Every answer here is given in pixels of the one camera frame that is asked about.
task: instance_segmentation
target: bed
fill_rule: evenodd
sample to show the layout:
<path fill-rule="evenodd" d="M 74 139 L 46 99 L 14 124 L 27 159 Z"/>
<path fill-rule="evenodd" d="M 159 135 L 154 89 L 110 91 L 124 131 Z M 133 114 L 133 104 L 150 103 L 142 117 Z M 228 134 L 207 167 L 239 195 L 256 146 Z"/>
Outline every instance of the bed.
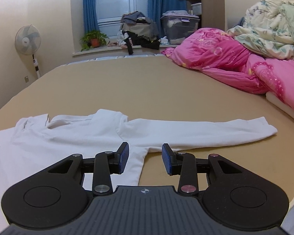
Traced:
<path fill-rule="evenodd" d="M 279 185 L 294 197 L 294 120 L 265 96 L 249 94 L 165 56 L 85 61 L 57 67 L 13 97 L 0 109 L 0 130 L 23 117 L 48 113 L 89 115 L 98 109 L 120 111 L 129 119 L 229 121 L 264 116 L 278 134 L 252 144 L 190 150 L 197 158 L 210 153 L 236 162 Z M 198 175 L 200 189 L 207 187 Z M 139 185 L 174 185 L 161 153 L 149 153 Z"/>
<path fill-rule="evenodd" d="M 281 102 L 272 92 L 266 93 L 266 99 L 294 119 L 294 110 L 289 105 Z"/>

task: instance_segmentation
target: clear plastic storage box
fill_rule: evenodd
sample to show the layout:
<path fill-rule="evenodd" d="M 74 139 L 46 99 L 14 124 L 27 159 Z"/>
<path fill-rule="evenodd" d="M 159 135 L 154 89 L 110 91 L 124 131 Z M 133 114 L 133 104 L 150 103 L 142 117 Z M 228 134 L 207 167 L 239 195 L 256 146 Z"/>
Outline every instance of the clear plastic storage box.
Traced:
<path fill-rule="evenodd" d="M 193 10 L 194 15 L 201 15 L 201 2 L 192 4 L 191 9 Z"/>
<path fill-rule="evenodd" d="M 170 44 L 181 44 L 198 29 L 199 17 L 195 15 L 166 15 L 161 18 L 165 36 Z"/>

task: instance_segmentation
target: floral comforter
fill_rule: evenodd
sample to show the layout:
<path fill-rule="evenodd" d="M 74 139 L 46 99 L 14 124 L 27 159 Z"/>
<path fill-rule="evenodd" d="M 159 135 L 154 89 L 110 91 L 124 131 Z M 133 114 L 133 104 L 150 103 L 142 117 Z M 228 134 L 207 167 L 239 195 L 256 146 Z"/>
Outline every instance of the floral comforter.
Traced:
<path fill-rule="evenodd" d="M 243 27 L 227 33 L 257 54 L 294 60 L 294 2 L 262 0 L 246 11 Z"/>

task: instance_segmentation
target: pink duvet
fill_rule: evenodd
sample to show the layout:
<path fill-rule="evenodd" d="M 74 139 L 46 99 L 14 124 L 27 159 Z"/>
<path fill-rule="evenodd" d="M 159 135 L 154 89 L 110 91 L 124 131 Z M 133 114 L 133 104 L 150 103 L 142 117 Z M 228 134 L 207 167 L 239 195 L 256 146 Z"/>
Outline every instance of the pink duvet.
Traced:
<path fill-rule="evenodd" d="M 162 52 L 176 64 L 237 89 L 264 94 L 272 91 L 294 109 L 294 61 L 252 54 L 224 31 L 202 28 L 177 48 Z"/>
<path fill-rule="evenodd" d="M 250 55 L 253 73 L 285 104 L 294 109 L 294 61 Z"/>
<path fill-rule="evenodd" d="M 253 94 L 268 91 L 251 73 L 247 62 L 250 51 L 222 30 L 199 29 L 177 48 L 167 48 L 162 53 L 180 66 L 200 70 L 240 90 Z"/>

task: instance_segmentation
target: metal pivot screw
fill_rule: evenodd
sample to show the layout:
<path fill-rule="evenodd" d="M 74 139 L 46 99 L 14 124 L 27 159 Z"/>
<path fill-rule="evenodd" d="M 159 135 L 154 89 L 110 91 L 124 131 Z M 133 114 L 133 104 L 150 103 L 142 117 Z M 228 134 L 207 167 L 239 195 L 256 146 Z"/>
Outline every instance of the metal pivot screw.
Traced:
<path fill-rule="evenodd" d="M 181 191 L 184 193 L 193 193 L 196 191 L 196 187 L 191 184 L 187 184 L 181 187 Z"/>
<path fill-rule="evenodd" d="M 110 187 L 105 184 L 99 184 L 99 185 L 95 186 L 94 190 L 97 193 L 106 193 L 107 191 L 110 190 Z"/>

